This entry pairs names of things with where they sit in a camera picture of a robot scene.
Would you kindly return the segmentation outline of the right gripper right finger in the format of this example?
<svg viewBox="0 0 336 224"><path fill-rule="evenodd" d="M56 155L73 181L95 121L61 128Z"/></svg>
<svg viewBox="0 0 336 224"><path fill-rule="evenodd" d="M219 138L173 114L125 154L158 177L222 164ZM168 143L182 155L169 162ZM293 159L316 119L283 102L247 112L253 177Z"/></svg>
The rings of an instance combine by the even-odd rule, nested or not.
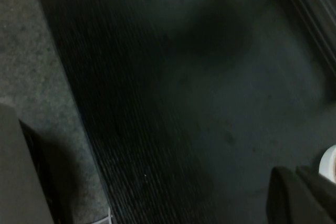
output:
<svg viewBox="0 0 336 224"><path fill-rule="evenodd" d="M296 173L326 212L326 215L331 218L332 223L335 223L335 184L307 166L298 167Z"/></svg>

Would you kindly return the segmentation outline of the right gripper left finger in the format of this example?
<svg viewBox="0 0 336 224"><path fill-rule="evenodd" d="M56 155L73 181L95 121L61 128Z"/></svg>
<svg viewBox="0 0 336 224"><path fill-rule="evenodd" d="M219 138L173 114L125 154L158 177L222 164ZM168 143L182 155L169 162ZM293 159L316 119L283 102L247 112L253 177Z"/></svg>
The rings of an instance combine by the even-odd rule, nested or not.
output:
<svg viewBox="0 0 336 224"><path fill-rule="evenodd" d="M268 223L328 223L328 213L307 185L285 167L271 171L266 214Z"/></svg>

